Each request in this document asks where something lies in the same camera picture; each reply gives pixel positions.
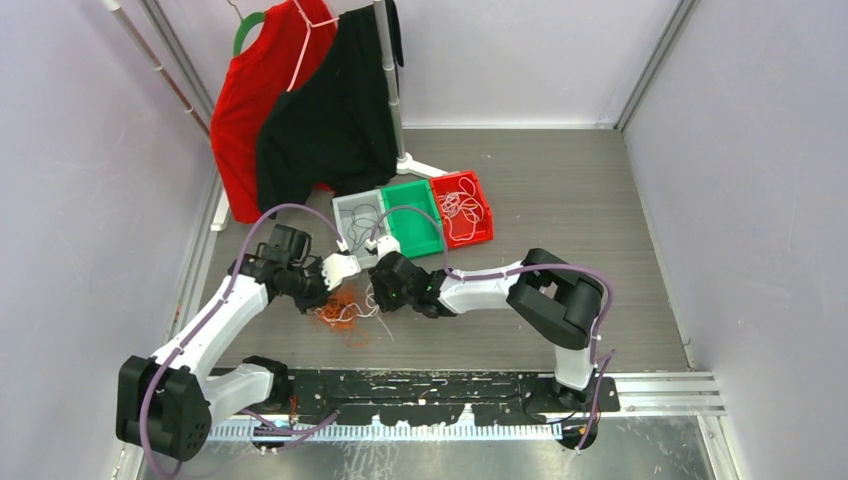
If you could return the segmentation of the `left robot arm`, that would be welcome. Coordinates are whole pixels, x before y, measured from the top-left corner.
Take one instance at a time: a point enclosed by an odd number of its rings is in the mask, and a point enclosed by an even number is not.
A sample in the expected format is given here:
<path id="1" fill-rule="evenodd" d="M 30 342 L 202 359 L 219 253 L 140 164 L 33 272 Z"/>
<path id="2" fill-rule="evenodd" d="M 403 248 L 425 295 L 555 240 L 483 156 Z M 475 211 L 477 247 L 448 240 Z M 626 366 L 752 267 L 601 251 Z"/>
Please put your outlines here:
<path id="1" fill-rule="evenodd" d="M 292 298 L 302 312 L 328 298 L 311 236 L 277 225 L 266 242 L 228 269 L 218 291 L 177 336 L 119 369 L 116 436 L 178 461 L 193 458 L 210 431 L 244 409 L 277 413 L 291 403 L 286 364 L 253 355 L 210 376 L 243 328 L 272 300 Z"/>

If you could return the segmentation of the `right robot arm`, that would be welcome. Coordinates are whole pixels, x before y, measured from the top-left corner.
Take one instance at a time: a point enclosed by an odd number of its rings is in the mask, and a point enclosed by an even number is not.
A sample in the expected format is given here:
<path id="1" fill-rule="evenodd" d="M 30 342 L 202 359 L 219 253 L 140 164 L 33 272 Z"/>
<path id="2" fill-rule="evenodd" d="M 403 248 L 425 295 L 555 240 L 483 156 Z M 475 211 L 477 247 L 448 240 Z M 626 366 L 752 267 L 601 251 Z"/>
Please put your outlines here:
<path id="1" fill-rule="evenodd" d="M 383 312 L 408 306 L 427 318 L 489 310 L 516 313 L 554 347 L 558 403 L 571 411 L 596 404 L 597 334 L 613 299 L 612 287 L 600 273 L 533 248 L 520 261 L 477 271 L 428 271 L 390 252 L 368 277 Z"/>

